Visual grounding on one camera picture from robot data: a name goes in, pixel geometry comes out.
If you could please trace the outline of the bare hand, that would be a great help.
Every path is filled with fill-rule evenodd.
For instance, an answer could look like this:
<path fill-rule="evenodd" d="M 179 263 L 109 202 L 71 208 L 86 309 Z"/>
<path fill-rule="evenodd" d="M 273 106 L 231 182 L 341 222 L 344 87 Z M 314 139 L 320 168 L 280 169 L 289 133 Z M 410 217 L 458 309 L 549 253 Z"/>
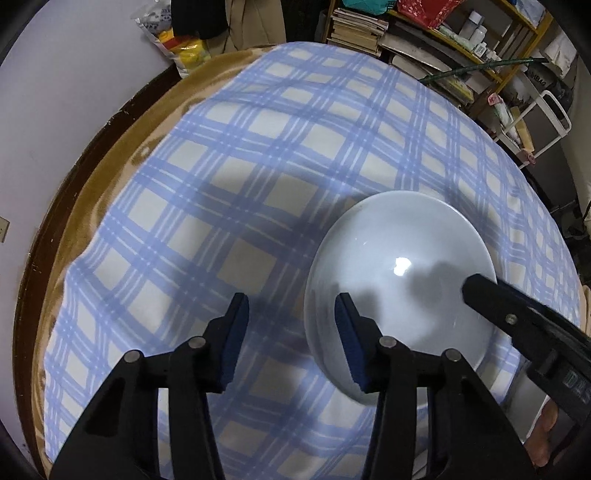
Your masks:
<path fill-rule="evenodd" d="M 544 467 L 550 459 L 550 436 L 559 416 L 559 408 L 552 400 L 548 400 L 542 410 L 532 432 L 524 443 L 535 467 Z"/>

